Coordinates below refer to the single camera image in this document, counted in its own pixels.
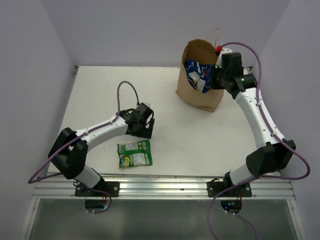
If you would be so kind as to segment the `green snack bag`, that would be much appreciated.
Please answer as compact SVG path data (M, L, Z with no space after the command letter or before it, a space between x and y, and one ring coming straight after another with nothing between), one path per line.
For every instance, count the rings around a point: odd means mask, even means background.
M152 166L151 145L148 139L131 143L117 144L119 168Z

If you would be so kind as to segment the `dark blue snack bag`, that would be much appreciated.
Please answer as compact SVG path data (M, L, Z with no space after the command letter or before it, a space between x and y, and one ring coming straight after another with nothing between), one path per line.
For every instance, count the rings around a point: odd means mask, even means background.
M202 93L206 93L211 88L213 80L214 65L212 64L201 64L199 79L197 80L196 87Z

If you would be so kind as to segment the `brown paper bag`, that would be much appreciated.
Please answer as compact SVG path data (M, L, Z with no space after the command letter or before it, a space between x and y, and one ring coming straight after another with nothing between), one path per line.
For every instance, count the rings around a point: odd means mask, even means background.
M194 39L187 43L183 50L180 70L175 93L187 104L208 111L214 112L224 96L224 90L209 89L202 93L195 89L187 79L187 72L184 64L186 60L195 60L200 64L213 65L217 62L216 48L206 39Z

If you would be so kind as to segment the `blue white snack bag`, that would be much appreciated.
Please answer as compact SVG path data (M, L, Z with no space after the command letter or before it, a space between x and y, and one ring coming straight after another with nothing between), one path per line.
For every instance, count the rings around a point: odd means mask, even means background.
M184 67L186 71L186 76L189 84L197 91L201 92L197 88L197 80L199 79L199 73L200 73L200 65L204 65L199 63L198 61L187 59L185 61Z

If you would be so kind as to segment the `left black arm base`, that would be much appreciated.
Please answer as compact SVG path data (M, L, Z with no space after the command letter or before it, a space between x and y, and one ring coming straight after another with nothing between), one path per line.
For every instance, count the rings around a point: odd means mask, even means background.
M118 181L105 181L101 179L94 187L88 187L79 181L73 183L76 197L85 197L85 209L91 214L106 212L111 204L112 198L119 196L120 183Z

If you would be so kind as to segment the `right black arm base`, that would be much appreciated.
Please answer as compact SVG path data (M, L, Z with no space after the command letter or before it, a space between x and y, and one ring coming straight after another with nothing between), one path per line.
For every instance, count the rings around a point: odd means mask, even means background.
M253 196L249 183L240 186L233 186L227 181L220 181L214 178L206 182L207 194L209 198L225 198L220 201L223 210L230 213L239 213L243 207L243 198Z

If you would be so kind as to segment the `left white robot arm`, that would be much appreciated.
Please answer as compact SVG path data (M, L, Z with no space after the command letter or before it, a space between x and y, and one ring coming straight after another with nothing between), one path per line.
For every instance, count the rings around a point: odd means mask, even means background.
M121 110L112 118L89 128L64 128L55 140L48 158L67 180L76 180L84 184L92 196L99 196L104 190L104 180L86 165L87 153L122 135L150 139L154 122L154 111L145 103L140 103L136 108Z

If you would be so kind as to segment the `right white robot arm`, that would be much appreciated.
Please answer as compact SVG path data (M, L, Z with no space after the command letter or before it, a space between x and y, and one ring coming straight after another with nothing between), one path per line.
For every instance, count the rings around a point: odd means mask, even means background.
M220 51L212 67L211 86L226 90L240 106L256 144L256 150L246 157L245 163L225 175L222 189L232 197L241 190L240 183L284 169L293 155L290 149L296 145L278 131L257 89L255 76L244 72L239 52L228 48Z

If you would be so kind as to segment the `aluminium front rail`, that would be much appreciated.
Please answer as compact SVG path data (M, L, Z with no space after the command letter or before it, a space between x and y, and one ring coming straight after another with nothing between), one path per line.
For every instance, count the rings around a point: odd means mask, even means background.
M169 177L143 175L105 175L114 182L120 200L209 200L213 190L206 177ZM34 199L75 199L73 180L56 176L35 184ZM249 183L238 194L249 200L293 200L292 184L288 180L260 178Z

